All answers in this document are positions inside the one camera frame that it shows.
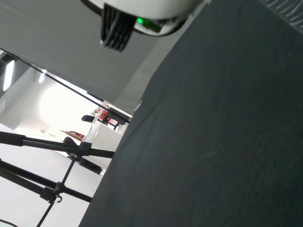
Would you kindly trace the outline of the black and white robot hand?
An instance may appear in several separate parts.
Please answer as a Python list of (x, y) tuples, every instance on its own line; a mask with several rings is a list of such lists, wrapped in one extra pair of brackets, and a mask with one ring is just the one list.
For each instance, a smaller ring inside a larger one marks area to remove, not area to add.
[(122, 52), (132, 33), (165, 37), (177, 32), (205, 0), (84, 0), (101, 17), (100, 43)]

